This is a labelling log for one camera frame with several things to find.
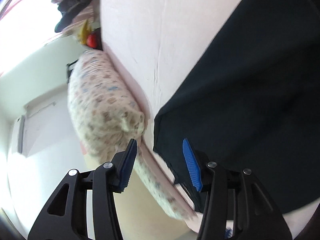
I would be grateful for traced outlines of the black pants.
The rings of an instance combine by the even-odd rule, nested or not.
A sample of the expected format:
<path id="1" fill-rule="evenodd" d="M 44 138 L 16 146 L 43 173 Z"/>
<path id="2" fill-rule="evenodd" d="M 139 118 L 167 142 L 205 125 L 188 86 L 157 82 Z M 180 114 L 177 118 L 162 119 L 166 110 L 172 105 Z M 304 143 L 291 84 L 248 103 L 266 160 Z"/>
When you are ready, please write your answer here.
<path id="1" fill-rule="evenodd" d="M 202 212 L 184 139 L 250 168 L 282 213 L 319 198 L 319 0 L 242 0 L 156 115 L 153 150 Z"/>

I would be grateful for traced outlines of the floral pillow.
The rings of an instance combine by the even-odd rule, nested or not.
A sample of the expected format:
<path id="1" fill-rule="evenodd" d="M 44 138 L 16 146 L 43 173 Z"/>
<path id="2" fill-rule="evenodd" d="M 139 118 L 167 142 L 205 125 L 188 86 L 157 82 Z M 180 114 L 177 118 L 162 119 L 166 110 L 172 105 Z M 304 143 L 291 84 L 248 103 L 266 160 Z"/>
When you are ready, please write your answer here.
<path id="1" fill-rule="evenodd" d="M 196 216 L 181 194 L 174 189 L 167 177 L 164 177 L 163 172 L 160 172 L 160 178 L 157 178 L 141 152 L 138 152 L 134 169 L 157 204 L 169 217 L 186 220 Z"/>

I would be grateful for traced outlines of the floral rolled duvet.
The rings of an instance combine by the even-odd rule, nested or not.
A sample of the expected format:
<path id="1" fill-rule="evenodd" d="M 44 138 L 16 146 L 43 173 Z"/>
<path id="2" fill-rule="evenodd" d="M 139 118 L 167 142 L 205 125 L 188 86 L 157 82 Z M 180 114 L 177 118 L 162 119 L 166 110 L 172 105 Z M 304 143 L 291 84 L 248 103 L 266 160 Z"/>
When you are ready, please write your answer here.
<path id="1" fill-rule="evenodd" d="M 110 57 L 100 50 L 85 51 L 68 83 L 68 111 L 86 153 L 102 164 L 141 141 L 145 116 Z"/>

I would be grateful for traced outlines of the red and yellow toy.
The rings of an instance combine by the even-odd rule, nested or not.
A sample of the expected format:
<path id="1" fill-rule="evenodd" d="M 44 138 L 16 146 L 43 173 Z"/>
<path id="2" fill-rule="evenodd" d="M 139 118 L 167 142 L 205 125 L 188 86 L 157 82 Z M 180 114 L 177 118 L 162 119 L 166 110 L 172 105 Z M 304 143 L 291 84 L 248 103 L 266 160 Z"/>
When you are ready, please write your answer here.
<path id="1" fill-rule="evenodd" d="M 92 49 L 102 50 L 101 29 L 93 29 L 88 19 L 86 19 L 80 26 L 77 38 L 82 45 L 88 46 Z"/>

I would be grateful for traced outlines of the pink bed sheet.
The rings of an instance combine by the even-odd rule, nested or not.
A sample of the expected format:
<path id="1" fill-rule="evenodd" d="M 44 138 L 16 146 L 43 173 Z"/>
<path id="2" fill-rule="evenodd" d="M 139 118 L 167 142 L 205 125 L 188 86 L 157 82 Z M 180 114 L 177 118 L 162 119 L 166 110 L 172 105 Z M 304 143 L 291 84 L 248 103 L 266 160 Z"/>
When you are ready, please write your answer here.
<path id="1" fill-rule="evenodd" d="M 192 71 L 242 0 L 101 0 L 104 49 L 146 114 L 143 155 L 195 211 L 188 223 L 197 230 L 197 212 L 182 185 L 153 150 L 155 117 Z M 283 213 L 293 237 L 305 228 L 319 198 Z"/>

